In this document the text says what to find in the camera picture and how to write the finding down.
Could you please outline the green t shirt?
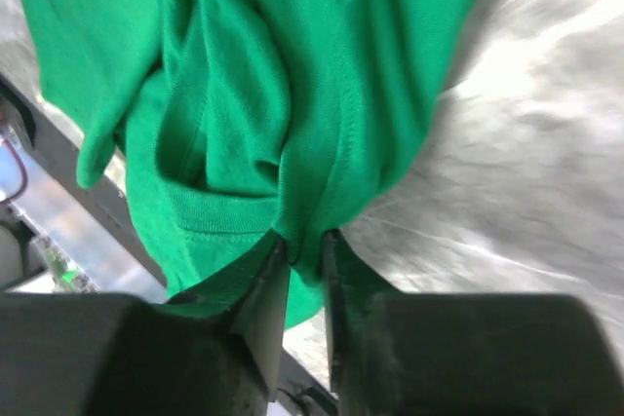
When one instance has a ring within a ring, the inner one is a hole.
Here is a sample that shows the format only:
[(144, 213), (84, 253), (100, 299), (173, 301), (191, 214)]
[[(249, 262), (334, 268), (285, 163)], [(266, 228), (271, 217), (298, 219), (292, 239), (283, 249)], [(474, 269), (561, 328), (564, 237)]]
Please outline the green t shirt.
[(323, 233), (408, 171), (475, 0), (21, 0), (42, 96), (116, 152), (169, 293), (231, 303), (266, 232), (288, 244), (287, 326), (322, 306)]

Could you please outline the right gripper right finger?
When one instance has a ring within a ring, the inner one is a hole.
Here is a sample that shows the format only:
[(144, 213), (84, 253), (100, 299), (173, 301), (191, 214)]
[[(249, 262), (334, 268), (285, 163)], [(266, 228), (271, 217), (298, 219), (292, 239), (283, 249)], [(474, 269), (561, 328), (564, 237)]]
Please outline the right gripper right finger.
[(342, 415), (619, 415), (597, 319), (555, 293), (402, 292), (323, 237), (331, 390)]

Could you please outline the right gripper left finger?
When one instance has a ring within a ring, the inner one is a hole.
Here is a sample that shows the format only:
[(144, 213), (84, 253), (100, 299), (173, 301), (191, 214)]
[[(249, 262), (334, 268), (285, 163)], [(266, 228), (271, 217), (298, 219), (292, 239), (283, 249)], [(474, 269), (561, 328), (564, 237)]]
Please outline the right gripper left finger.
[(5, 415), (263, 415), (275, 399), (289, 262), (264, 238), (220, 272), (246, 290), (213, 312), (204, 281), (166, 304), (126, 294), (1, 297)]

